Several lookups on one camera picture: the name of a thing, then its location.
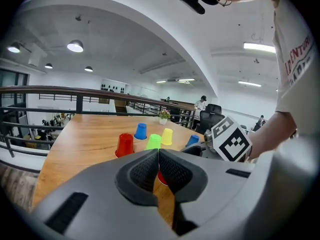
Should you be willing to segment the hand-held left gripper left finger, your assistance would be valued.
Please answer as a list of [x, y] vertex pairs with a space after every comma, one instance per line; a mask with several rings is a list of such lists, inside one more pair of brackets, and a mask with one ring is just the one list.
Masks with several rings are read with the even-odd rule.
[[32, 211], [46, 229], [70, 240], [172, 240], [153, 194], [157, 149], [82, 170], [49, 193]]

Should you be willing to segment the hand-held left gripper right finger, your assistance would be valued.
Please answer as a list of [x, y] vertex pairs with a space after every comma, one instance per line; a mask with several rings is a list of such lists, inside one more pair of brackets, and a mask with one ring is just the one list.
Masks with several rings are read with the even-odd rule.
[[175, 232], [189, 232], [217, 215], [242, 189], [255, 167], [171, 149], [160, 149], [158, 157], [160, 173], [174, 195]]

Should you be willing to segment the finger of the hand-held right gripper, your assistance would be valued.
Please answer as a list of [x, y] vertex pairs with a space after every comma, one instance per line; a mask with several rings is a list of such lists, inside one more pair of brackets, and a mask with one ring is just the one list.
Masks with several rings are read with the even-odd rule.
[[180, 150], [180, 152], [201, 157], [203, 155], [203, 151], [205, 150], [206, 148], [204, 146], [201, 146], [200, 144], [195, 144], [183, 148], [182, 150]]

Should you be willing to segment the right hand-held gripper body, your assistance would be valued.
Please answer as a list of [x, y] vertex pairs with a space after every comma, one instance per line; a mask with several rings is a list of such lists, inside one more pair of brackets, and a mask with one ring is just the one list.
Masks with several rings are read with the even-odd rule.
[[241, 126], [230, 116], [204, 133], [207, 157], [240, 162], [252, 148], [252, 142]]

